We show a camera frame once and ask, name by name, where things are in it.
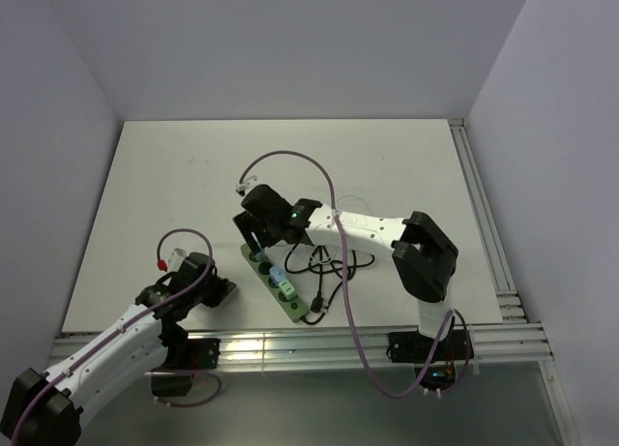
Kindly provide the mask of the blue charger cube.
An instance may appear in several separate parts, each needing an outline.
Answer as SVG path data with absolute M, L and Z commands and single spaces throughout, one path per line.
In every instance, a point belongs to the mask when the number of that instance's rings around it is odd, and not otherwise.
M 281 282 L 284 282 L 287 279 L 285 271 L 276 265 L 270 268 L 269 276 L 271 281 L 276 285 L 279 285 Z

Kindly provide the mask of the green two-port charger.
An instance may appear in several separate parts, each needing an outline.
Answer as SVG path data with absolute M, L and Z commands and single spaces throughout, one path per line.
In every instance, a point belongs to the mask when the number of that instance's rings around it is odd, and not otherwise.
M 297 291 L 294 285 L 288 279 L 284 279 L 278 283 L 279 299 L 283 302 L 290 302 L 297 297 Z

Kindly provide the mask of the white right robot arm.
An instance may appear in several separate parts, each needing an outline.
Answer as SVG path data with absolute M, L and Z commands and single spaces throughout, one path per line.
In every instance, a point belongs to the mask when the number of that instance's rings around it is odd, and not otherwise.
M 278 243 L 345 246 L 376 258 L 391 258 L 402 287 L 419 301 L 419 347 L 437 359 L 453 343 L 449 283 L 458 249 L 426 213 L 409 218 L 379 218 L 339 211 L 318 200 L 291 204 L 266 184 L 237 186 L 243 212 L 233 218 L 253 253 Z

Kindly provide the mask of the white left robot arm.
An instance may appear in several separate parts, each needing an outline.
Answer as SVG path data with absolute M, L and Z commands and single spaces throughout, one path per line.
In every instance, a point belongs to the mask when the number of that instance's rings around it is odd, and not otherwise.
M 103 407 L 148 372 L 155 400 L 167 406 L 176 406 L 198 377 L 220 389 L 212 372 L 219 340 L 198 346 L 180 323 L 196 307 L 218 307 L 235 288 L 208 255 L 182 258 L 76 353 L 43 372 L 21 373 L 2 415 L 2 435 L 14 445 L 74 445 Z

